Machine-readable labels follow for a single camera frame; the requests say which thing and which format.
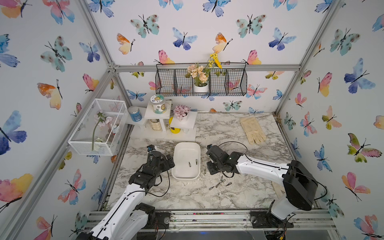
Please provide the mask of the white plastic storage box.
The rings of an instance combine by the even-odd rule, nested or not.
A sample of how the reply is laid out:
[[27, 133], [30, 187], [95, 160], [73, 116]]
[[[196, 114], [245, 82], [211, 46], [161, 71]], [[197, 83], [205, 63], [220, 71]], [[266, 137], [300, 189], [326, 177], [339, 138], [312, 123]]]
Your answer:
[[172, 176], [178, 181], [195, 181], [201, 172], [201, 147], [197, 143], [178, 143], [174, 149]]

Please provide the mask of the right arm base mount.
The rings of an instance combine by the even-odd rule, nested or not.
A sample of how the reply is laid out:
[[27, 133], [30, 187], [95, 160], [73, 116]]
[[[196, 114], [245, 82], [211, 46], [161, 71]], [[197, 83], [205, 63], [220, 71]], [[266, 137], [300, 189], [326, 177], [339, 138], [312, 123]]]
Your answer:
[[288, 222], [288, 219], [280, 220], [268, 211], [251, 211], [250, 221], [253, 229], [267, 228], [293, 228], [294, 224]]

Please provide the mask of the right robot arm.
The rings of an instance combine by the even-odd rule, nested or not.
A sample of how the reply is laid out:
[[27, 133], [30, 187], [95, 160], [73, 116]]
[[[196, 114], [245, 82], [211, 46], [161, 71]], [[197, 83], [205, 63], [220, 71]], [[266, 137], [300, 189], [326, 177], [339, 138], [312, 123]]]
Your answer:
[[207, 146], [207, 155], [211, 159], [207, 163], [211, 175], [252, 175], [284, 187], [285, 193], [268, 210], [275, 219], [283, 221], [297, 210], [312, 210], [319, 184], [302, 163], [292, 160], [288, 164], [278, 164], [239, 152], [228, 154], [216, 145]]

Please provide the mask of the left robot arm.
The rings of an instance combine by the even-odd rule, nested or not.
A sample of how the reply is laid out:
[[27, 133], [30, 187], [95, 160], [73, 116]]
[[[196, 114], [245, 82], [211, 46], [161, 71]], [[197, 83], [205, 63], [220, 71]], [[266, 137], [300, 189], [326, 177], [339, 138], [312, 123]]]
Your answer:
[[173, 157], [160, 152], [156, 146], [147, 146], [147, 161], [130, 177], [129, 184], [117, 203], [88, 233], [80, 233], [78, 240], [131, 240], [142, 229], [153, 229], [157, 234], [167, 225], [156, 216], [153, 206], [144, 204], [147, 195], [157, 198], [164, 196], [150, 192], [157, 187], [157, 178], [175, 167]]

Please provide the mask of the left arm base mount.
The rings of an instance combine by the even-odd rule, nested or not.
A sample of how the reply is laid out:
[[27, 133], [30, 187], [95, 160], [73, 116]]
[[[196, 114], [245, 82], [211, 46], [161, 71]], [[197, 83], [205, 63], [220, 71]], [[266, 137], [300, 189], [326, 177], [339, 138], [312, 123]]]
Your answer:
[[150, 212], [145, 213], [140, 211], [140, 213], [144, 214], [144, 225], [142, 225], [141, 229], [144, 230], [167, 230], [170, 226], [171, 222], [171, 213], [168, 212]]

